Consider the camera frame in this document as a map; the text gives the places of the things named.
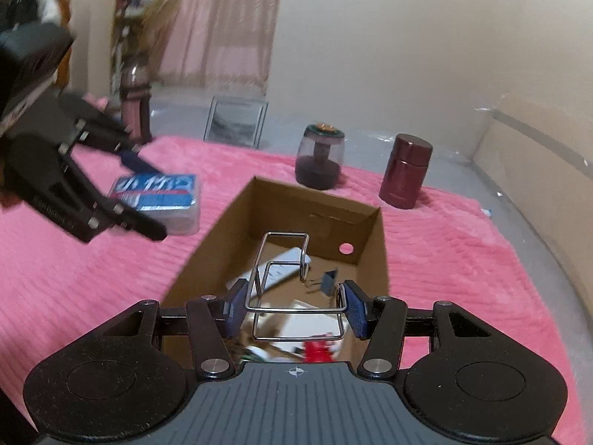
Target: maroon thermos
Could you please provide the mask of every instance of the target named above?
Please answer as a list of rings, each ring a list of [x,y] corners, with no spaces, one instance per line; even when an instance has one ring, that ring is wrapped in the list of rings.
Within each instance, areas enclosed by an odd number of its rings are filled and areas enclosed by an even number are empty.
[[[413,135],[399,134],[391,150],[379,197],[395,208],[413,208],[431,155],[429,142]]]

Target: silver picture frame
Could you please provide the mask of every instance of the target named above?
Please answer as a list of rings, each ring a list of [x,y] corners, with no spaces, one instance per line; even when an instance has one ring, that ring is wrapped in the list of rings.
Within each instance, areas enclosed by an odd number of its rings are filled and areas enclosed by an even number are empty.
[[[262,138],[268,102],[215,95],[210,106],[204,142],[257,149]]]

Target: pink fleece fabric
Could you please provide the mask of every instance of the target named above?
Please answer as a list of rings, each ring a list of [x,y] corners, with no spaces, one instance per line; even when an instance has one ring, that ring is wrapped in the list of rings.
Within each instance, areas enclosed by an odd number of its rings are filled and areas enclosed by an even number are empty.
[[[103,233],[84,245],[26,205],[0,216],[0,386],[20,411],[23,383],[41,360],[144,299],[160,300],[226,206],[254,175],[294,183],[294,159],[182,138],[159,138],[142,156],[165,172],[197,174],[201,229],[152,243]],[[128,174],[117,159],[77,149],[75,158],[103,192]],[[381,176],[346,168],[331,193],[381,206],[391,295],[414,308],[450,300],[558,368],[569,399],[554,438],[585,445],[570,362],[554,321],[511,245],[475,200],[424,188],[416,208],[378,198]],[[426,352],[406,343],[402,366]]]

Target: beige headboard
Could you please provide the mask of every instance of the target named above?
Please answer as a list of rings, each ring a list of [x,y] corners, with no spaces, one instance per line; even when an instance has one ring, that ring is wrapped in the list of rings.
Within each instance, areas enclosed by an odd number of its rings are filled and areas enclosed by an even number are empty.
[[[593,122],[513,95],[490,119],[475,163],[530,221],[593,316]]]

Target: pink curtain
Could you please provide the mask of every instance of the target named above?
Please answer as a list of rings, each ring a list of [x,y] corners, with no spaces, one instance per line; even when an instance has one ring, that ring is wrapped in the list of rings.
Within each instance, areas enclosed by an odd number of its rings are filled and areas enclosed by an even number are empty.
[[[278,0],[182,0],[153,69],[169,85],[265,93],[277,12]]]

